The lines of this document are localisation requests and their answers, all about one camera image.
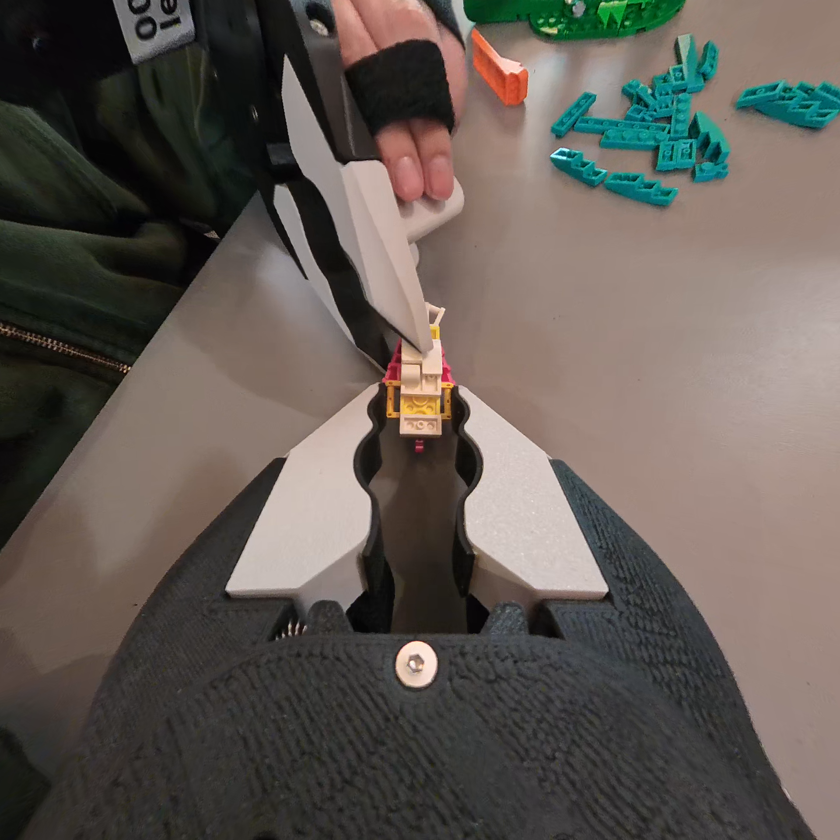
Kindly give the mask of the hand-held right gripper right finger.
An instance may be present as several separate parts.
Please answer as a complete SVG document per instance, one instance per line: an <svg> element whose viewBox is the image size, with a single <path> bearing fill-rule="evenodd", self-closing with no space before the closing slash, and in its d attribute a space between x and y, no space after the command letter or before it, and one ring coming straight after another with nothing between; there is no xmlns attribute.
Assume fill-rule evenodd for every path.
<svg viewBox="0 0 840 840"><path fill-rule="evenodd" d="M453 395L458 593L478 602L600 601L605 578L553 468L464 386Z"/></svg>

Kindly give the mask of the pile of teal lego pieces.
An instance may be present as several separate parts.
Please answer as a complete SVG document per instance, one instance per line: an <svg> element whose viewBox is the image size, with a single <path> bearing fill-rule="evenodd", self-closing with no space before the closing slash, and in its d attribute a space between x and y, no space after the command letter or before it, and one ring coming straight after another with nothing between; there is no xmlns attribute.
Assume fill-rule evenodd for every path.
<svg viewBox="0 0 840 840"><path fill-rule="evenodd" d="M701 49L691 34L675 41L676 63L649 83L623 84L627 110L619 118L592 114L596 95L584 91L554 121L551 134L564 140L573 133L599 140L607 151L650 153L654 173L689 173L696 184L718 182L729 175L731 146L721 128L705 112L694 109L693 97L717 74L719 48L711 40ZM550 155L555 170L589 187L653 207L669 207L679 189L642 172L608 171L583 150L561 147Z"/></svg>

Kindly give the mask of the green lego flower model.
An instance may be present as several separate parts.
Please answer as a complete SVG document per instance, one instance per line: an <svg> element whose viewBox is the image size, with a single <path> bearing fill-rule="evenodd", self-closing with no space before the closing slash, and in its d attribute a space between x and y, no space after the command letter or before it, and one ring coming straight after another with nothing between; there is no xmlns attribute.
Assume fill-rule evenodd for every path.
<svg viewBox="0 0 840 840"><path fill-rule="evenodd" d="M656 29L674 18L684 1L464 1L477 25L528 23L554 40L614 39Z"/></svg>

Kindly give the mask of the row of teal lego wedges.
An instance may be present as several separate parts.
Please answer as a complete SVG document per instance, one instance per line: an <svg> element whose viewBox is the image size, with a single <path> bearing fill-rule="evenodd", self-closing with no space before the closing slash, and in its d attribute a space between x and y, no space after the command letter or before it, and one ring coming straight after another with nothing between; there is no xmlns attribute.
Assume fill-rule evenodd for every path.
<svg viewBox="0 0 840 840"><path fill-rule="evenodd" d="M777 80L744 89L735 109L751 109L774 120L811 130L822 130L839 115L839 87L827 80L795 85Z"/></svg>

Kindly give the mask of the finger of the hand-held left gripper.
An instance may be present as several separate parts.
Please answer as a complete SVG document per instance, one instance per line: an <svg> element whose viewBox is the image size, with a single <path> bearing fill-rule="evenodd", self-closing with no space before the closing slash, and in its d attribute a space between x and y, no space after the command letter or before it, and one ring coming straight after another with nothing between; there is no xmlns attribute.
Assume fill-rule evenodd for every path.
<svg viewBox="0 0 840 840"><path fill-rule="evenodd" d="M386 329L367 301L329 210L314 184L278 184L274 212L283 242L343 336L383 371L391 359Z"/></svg>
<svg viewBox="0 0 840 840"><path fill-rule="evenodd" d="M282 103L291 151L324 199L366 300L419 353L428 353L434 341L424 293L385 165L335 159L288 57Z"/></svg>

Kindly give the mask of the person's left forearm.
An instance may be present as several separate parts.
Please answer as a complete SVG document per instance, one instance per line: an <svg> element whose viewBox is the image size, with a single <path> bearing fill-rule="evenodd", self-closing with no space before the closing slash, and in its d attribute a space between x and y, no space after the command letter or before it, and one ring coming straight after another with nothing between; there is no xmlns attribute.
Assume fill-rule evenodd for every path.
<svg viewBox="0 0 840 840"><path fill-rule="evenodd" d="M436 21L457 39L463 49L466 49L465 38L461 32L453 2L428 0L423 1L423 3L428 7Z"/></svg>

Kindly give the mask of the person's left hand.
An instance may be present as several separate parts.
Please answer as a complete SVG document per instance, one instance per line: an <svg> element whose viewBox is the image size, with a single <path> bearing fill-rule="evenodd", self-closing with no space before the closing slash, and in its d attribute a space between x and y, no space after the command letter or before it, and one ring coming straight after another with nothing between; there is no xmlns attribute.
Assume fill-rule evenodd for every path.
<svg viewBox="0 0 840 840"><path fill-rule="evenodd" d="M444 62L449 96L458 125L466 102L466 49L420 1L338 1L332 3L346 68L409 40L435 43ZM432 119L391 122L372 131L393 192L406 203L422 195L443 201L454 190L452 136Z"/></svg>

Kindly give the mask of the small yellow white lego assembly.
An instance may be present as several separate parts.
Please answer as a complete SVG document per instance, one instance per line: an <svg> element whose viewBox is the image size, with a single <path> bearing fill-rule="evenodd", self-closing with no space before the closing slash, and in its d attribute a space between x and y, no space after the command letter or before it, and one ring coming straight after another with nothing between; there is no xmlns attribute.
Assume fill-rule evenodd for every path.
<svg viewBox="0 0 840 840"><path fill-rule="evenodd" d="M420 353L398 341L382 379L386 417L397 421L399 435L413 442L417 455L428 440L441 438L452 419L456 385L440 339L445 309L427 303L426 310L432 349Z"/></svg>

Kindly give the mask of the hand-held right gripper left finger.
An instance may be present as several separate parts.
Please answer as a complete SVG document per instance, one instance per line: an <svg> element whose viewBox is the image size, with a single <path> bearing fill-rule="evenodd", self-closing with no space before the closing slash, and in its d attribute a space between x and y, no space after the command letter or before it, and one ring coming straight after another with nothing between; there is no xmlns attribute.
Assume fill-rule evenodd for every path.
<svg viewBox="0 0 840 840"><path fill-rule="evenodd" d="M385 386L372 384L290 450L231 573L234 599L392 598L379 501Z"/></svg>

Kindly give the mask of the orange brick separator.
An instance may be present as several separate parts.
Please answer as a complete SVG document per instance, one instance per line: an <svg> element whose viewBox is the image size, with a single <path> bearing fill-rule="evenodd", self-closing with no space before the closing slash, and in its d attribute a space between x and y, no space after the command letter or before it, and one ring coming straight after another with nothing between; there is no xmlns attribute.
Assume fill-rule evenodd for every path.
<svg viewBox="0 0 840 840"><path fill-rule="evenodd" d="M505 58L487 39L471 30L472 64L480 78L506 107L524 103L529 91L529 71L521 63Z"/></svg>

